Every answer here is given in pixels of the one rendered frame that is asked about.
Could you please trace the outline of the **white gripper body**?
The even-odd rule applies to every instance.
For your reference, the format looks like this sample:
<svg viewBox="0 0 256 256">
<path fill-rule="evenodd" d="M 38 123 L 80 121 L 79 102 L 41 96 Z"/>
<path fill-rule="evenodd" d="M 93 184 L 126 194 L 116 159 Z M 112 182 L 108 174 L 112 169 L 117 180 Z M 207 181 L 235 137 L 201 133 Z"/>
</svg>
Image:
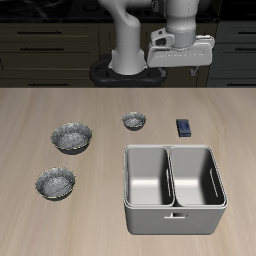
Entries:
<svg viewBox="0 0 256 256">
<path fill-rule="evenodd" d="M 151 68 L 207 66 L 212 63 L 214 44 L 215 40 L 210 35 L 197 35 L 195 43 L 184 49 L 157 47 L 149 44 L 147 65 Z"/>
</svg>

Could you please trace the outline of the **small grey speckled bowl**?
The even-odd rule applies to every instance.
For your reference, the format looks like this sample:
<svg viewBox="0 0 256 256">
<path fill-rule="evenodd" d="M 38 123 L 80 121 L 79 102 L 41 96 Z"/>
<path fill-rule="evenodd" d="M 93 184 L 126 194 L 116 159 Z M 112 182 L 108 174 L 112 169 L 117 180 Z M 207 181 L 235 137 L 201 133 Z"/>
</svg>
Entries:
<svg viewBox="0 0 256 256">
<path fill-rule="evenodd" d="M 140 130 L 146 123 L 146 117 L 140 112 L 130 112 L 122 117 L 124 126 L 131 130 Z"/>
</svg>

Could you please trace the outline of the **dark blue cream cheese box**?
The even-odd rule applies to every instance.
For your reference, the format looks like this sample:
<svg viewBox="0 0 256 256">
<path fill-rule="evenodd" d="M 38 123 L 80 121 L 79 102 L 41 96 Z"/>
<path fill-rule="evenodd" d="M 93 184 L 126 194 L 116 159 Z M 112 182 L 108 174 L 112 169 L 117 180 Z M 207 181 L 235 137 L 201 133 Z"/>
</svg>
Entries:
<svg viewBox="0 0 256 256">
<path fill-rule="evenodd" d="M 190 137 L 191 129 L 189 125 L 189 121 L 187 119 L 177 119 L 176 120 L 178 135 L 180 137 Z"/>
</svg>

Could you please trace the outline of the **large grey speckled bowl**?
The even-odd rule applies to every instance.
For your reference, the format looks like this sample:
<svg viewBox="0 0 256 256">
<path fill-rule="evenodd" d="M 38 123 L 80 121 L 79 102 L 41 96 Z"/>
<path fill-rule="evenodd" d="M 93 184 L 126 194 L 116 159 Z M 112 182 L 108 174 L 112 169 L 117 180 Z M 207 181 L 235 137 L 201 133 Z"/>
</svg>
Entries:
<svg viewBox="0 0 256 256">
<path fill-rule="evenodd" d="M 77 155 L 85 151 L 93 138 L 91 128 L 83 123 L 60 125 L 50 136 L 52 144 L 62 153 Z"/>
</svg>

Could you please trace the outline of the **medium grey speckled bowl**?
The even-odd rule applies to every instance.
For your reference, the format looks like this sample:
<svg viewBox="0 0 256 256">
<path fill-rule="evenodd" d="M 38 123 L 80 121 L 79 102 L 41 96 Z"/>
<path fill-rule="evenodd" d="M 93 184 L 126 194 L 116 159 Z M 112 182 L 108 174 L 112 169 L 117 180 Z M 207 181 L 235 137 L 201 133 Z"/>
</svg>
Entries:
<svg viewBox="0 0 256 256">
<path fill-rule="evenodd" d="M 39 175 L 35 189 L 46 200 L 60 201 L 67 198 L 76 184 L 75 174 L 65 167 L 53 167 Z"/>
</svg>

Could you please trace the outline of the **dark kitchen cupboards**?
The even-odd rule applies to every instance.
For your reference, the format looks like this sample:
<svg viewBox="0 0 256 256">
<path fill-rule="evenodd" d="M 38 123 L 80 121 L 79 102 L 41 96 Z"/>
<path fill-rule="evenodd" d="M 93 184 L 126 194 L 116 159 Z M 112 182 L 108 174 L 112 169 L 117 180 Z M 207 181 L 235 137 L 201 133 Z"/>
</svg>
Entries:
<svg viewBox="0 0 256 256">
<path fill-rule="evenodd" d="M 200 0 L 198 13 L 212 2 Z M 147 58 L 151 33 L 166 25 L 163 8 L 129 7 L 141 25 L 140 47 Z M 212 63 L 163 67 L 166 87 L 256 87 L 256 14 L 251 22 L 208 18 L 213 28 L 199 30 L 215 44 Z M 115 24 L 98 0 L 0 0 L 0 87 L 96 87 L 90 67 L 116 48 Z"/>
</svg>

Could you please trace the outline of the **white basket with two bins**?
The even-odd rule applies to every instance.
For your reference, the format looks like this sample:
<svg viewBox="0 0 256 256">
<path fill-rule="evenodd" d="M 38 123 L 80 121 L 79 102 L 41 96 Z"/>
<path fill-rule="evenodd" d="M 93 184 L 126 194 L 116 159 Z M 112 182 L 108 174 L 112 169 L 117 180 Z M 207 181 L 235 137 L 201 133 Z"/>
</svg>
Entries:
<svg viewBox="0 0 256 256">
<path fill-rule="evenodd" d="M 133 235 L 210 235 L 228 204 L 207 145 L 129 145 L 123 178 Z"/>
</svg>

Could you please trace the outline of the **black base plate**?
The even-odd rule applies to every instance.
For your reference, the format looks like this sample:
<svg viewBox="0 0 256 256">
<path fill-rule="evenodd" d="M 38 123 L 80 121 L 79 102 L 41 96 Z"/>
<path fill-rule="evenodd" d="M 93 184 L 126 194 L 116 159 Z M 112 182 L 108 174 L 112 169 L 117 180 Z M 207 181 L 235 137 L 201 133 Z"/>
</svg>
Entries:
<svg viewBox="0 0 256 256">
<path fill-rule="evenodd" d="M 90 79 L 99 88 L 159 88 L 167 77 L 158 68 L 146 68 L 135 75 L 121 75 L 109 68 L 112 57 L 103 54 L 89 71 Z"/>
</svg>

